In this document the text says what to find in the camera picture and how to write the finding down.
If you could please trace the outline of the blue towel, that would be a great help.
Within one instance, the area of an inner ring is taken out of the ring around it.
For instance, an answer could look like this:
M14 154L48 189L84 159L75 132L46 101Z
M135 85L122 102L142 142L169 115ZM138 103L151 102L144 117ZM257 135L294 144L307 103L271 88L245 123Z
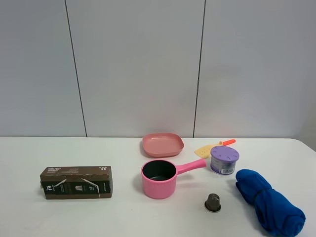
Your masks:
M260 225L274 237L295 237L305 224L306 216L285 196L274 190L258 172L242 169L236 173L236 187L253 205Z

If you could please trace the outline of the pink square plate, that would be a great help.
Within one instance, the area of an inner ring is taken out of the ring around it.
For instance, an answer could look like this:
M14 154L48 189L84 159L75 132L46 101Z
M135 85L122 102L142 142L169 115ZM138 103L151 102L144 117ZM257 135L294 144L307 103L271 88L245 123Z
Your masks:
M180 136L173 133L153 133L142 138L145 153L154 158L173 157L180 154L184 143Z

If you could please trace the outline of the pink saucepan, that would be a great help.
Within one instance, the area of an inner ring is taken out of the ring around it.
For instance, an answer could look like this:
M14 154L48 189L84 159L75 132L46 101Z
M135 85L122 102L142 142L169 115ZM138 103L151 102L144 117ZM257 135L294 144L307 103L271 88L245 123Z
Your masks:
M143 191L153 199L168 198L175 191L178 175L204 167L206 161L202 158L183 165L174 165L161 159L149 161L141 168Z

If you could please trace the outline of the purple lidded can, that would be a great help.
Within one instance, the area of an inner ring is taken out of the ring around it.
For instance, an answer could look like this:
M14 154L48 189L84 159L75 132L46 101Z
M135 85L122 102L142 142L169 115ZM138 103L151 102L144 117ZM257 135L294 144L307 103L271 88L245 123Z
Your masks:
M217 174L230 175L235 171L239 152L228 146L215 146L210 151L210 168Z

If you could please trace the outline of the brown coffee capsule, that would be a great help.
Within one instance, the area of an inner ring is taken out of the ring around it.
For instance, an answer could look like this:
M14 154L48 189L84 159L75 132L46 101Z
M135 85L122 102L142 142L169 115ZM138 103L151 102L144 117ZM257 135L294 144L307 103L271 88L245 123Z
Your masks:
M204 207L209 212L219 212L221 210L220 197L217 194L209 194L204 202Z

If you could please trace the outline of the brown coffee capsule box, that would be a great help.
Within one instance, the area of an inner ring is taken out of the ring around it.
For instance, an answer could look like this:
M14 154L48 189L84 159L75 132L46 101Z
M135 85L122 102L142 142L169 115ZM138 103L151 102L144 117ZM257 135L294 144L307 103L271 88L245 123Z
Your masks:
M47 167L40 184L46 199L102 199L113 193L110 166Z

